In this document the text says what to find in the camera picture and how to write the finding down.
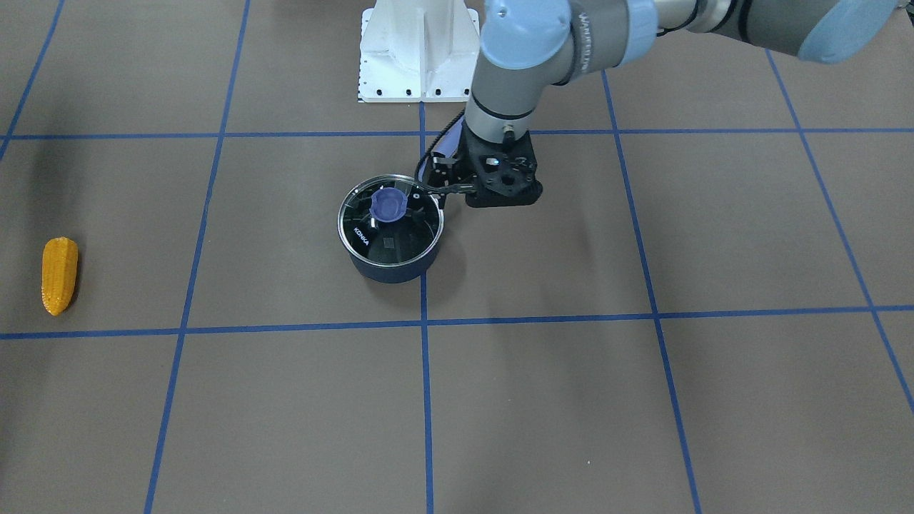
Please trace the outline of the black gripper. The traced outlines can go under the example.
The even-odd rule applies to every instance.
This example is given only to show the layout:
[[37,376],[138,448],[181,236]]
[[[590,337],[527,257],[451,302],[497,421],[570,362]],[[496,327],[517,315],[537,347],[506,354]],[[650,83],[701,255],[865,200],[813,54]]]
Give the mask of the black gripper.
[[521,207],[539,200],[538,161],[531,137],[493,143],[466,128],[451,129],[428,156],[428,185],[466,195],[473,208]]

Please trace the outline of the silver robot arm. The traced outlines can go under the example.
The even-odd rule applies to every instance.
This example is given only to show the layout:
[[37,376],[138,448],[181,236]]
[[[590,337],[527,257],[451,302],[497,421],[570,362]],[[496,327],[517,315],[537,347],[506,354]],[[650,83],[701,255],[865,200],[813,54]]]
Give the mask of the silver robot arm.
[[535,203],[542,194],[529,136],[548,86],[643,58],[660,36],[716,34],[800,61],[833,64],[865,48],[894,1],[487,1],[461,115],[415,176],[474,208]]

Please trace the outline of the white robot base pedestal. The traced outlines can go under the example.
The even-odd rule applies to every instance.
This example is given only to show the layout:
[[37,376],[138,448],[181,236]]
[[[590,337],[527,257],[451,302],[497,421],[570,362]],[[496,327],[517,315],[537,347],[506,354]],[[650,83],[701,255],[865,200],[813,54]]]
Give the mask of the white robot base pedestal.
[[376,1],[360,16],[357,98],[466,102],[480,14],[463,1]]

